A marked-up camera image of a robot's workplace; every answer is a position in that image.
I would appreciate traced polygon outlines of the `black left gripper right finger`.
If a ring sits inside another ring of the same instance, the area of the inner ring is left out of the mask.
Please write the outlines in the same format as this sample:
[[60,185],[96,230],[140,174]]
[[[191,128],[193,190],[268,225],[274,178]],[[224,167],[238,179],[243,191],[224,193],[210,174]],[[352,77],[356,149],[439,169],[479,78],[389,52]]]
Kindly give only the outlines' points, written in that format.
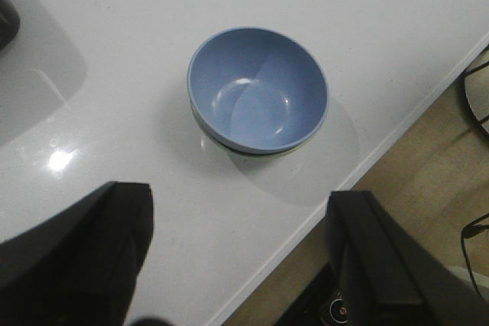
[[488,303],[418,244],[371,192],[332,192],[327,252],[350,325],[486,325]]

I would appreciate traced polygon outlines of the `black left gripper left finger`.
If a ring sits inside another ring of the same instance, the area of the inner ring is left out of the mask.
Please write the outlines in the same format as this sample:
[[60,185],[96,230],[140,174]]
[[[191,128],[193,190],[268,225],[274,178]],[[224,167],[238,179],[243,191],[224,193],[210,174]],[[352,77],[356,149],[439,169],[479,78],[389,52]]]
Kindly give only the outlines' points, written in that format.
[[3,325],[122,325],[154,232],[147,183],[107,182],[1,244]]

